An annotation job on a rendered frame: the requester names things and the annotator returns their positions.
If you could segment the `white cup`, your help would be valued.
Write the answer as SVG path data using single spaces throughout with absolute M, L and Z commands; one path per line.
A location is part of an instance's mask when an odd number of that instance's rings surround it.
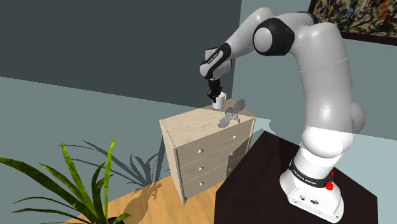
M 223 108 L 224 108 L 224 105 L 225 105 L 226 98 L 227 98 L 227 94 L 224 93 L 224 92 L 221 92 L 221 93 L 219 94 L 219 96 L 217 96 L 217 97 L 215 98 L 215 101 L 216 101 L 216 102 L 213 102 L 213 103 L 212 103 L 212 107 L 213 107 L 214 109 L 223 109 Z

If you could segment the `grey bird figure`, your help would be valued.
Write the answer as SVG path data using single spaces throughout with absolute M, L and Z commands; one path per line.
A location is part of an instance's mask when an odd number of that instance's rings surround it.
M 238 117 L 238 112 L 242 111 L 245 108 L 245 105 L 245 100 L 241 99 L 237 101 L 233 107 L 226 109 L 224 117 L 218 122 L 218 127 L 227 127 L 231 120 L 236 120 L 239 123 L 240 119 Z

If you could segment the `beige chest of drawers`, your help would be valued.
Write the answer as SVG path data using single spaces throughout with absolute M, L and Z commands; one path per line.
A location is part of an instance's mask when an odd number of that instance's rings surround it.
M 226 180 L 249 151 L 256 117 L 238 112 L 225 128 L 225 109 L 211 105 L 159 121 L 172 180 L 182 204 Z

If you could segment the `dark robot stand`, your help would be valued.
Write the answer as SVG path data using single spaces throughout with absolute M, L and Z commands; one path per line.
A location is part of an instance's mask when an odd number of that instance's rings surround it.
M 298 145 L 263 132 L 216 192 L 214 224 L 332 224 L 287 200 L 279 184 Z M 337 168 L 344 200 L 336 224 L 378 224 L 377 197 Z

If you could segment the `framed abstract wall picture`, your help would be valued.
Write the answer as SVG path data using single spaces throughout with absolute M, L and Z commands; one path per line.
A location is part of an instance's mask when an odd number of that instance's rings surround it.
M 311 0 L 309 12 L 343 38 L 397 46 L 397 0 Z

